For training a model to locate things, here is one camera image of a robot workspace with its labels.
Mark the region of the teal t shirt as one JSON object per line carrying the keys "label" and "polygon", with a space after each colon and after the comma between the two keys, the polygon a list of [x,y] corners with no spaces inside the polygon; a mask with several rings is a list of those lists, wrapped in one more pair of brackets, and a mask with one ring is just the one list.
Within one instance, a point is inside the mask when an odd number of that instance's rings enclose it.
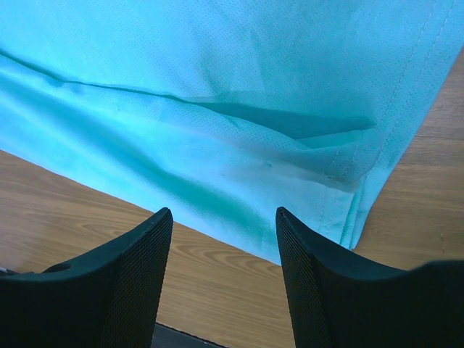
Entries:
{"label": "teal t shirt", "polygon": [[3,1],[1,149],[279,263],[353,249],[463,47],[461,1]]}

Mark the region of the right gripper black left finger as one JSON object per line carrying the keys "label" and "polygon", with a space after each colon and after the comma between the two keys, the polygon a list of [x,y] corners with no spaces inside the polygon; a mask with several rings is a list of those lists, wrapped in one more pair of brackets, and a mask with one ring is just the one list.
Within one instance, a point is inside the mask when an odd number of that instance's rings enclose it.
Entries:
{"label": "right gripper black left finger", "polygon": [[150,347],[173,216],[41,273],[1,269],[2,347]]}

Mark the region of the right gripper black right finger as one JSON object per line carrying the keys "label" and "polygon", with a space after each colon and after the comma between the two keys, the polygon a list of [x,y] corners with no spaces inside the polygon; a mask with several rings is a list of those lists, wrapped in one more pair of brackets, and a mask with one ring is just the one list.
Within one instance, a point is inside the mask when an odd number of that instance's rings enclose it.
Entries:
{"label": "right gripper black right finger", "polygon": [[297,347],[461,347],[463,262],[382,265],[275,216]]}

